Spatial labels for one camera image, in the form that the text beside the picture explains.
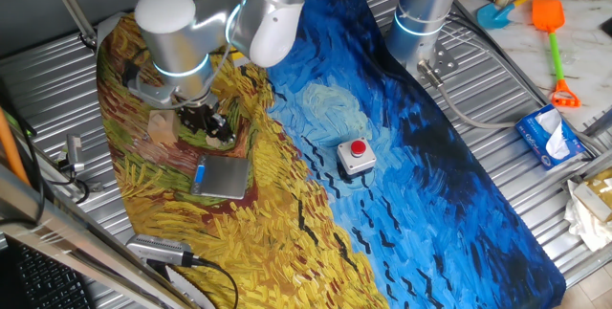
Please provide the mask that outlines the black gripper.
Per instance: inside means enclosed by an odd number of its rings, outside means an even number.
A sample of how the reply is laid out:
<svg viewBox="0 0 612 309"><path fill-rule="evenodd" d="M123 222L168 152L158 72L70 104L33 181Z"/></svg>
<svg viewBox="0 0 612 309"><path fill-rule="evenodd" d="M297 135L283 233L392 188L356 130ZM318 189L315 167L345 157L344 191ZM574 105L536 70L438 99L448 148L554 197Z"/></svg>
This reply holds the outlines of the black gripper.
<svg viewBox="0 0 612 309"><path fill-rule="evenodd" d="M183 107L179 109L179 118L193 134L196 143L205 143L213 132L214 137L222 143L233 143L235 135L223 115L207 105L200 107Z"/></svg>

